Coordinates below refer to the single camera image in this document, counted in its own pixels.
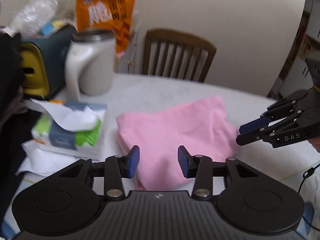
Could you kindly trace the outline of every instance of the electric kettle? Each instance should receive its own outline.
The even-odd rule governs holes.
[[[112,30],[87,28],[73,34],[65,66],[69,99],[80,101],[80,89],[88,95],[107,92],[113,81],[115,56]]]

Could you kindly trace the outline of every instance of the white tissue paper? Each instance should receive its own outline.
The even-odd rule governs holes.
[[[34,140],[22,144],[27,157],[20,165],[17,174],[24,171],[31,171],[35,174],[47,177],[57,171],[76,162],[80,158],[54,153],[38,148]]]
[[[99,113],[95,113],[88,106],[83,111],[80,111],[48,101],[31,100],[41,105],[51,115],[52,119],[66,131],[91,131],[97,126],[100,118]]]

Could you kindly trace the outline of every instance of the white wall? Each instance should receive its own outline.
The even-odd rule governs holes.
[[[27,0],[0,0],[0,23]],[[200,35],[218,48],[206,82],[267,95],[289,53],[304,0],[136,0],[144,35],[153,27]],[[141,57],[138,57],[136,72]]]

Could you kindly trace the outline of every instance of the cable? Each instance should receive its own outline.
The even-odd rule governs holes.
[[[320,167],[320,163],[319,163],[316,167],[312,167],[312,168],[310,168],[309,170],[307,170],[307,171],[305,171],[305,172],[303,173],[303,175],[302,175],[303,180],[302,180],[302,182],[301,182],[301,184],[300,184],[300,186],[299,186],[298,194],[300,194],[300,190],[301,190],[302,185],[303,185],[303,183],[305,182],[305,180],[306,180],[307,178],[309,178],[310,176],[312,176],[312,175],[315,173],[315,170],[316,170],[318,167]],[[317,228],[317,227],[315,227],[315,226],[313,226],[311,223],[309,223],[309,221],[307,221],[307,219],[306,219],[304,216],[302,216],[302,218],[303,218],[303,220],[308,224],[308,226],[310,226],[310,227],[313,228],[314,230],[317,230],[317,231],[320,232],[320,229]]]

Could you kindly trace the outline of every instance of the orange bag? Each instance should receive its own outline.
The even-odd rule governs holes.
[[[134,0],[76,0],[77,29],[113,29],[119,54],[129,44],[133,6]]]

